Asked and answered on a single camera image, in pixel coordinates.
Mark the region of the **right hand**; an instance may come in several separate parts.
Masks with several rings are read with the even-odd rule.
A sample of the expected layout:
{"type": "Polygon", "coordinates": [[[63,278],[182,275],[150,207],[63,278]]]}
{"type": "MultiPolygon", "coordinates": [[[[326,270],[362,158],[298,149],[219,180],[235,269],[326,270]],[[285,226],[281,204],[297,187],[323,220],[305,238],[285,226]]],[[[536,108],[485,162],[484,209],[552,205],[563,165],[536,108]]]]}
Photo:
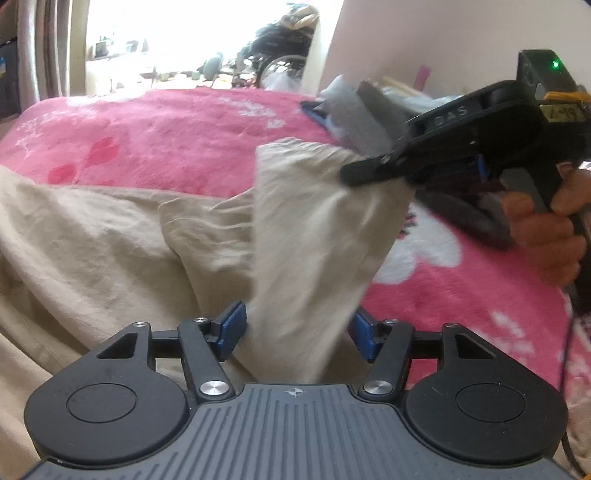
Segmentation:
{"type": "Polygon", "coordinates": [[[551,211],[537,213],[533,199],[521,192],[503,197],[513,239],[521,245],[542,282],[556,287],[571,284],[581,270],[587,250],[570,216],[590,203],[590,172],[572,167],[551,202],[551,211]]]}

